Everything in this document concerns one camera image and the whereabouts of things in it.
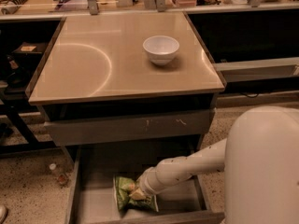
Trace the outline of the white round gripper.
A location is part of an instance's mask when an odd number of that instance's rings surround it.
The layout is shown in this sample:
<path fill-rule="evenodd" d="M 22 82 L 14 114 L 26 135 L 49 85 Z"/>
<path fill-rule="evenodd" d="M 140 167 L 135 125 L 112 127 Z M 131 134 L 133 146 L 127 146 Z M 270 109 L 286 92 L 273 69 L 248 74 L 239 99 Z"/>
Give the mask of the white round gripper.
<path fill-rule="evenodd" d="M 163 189 L 163 184 L 159 181 L 154 167 L 147 169 L 137 179 L 137 182 L 140 189 L 135 189 L 129 194 L 130 198 L 136 201 L 145 200 L 146 195 L 156 195 Z"/>

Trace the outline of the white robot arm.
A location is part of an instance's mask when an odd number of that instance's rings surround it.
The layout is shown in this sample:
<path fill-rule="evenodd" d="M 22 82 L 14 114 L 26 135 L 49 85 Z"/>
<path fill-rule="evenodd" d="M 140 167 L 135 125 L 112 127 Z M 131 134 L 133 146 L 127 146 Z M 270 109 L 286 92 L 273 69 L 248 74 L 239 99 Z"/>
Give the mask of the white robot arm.
<path fill-rule="evenodd" d="M 225 224 L 299 224 L 299 110 L 260 106 L 246 111 L 227 138 L 147 169 L 132 196 L 156 195 L 216 170 L 225 174 Z"/>

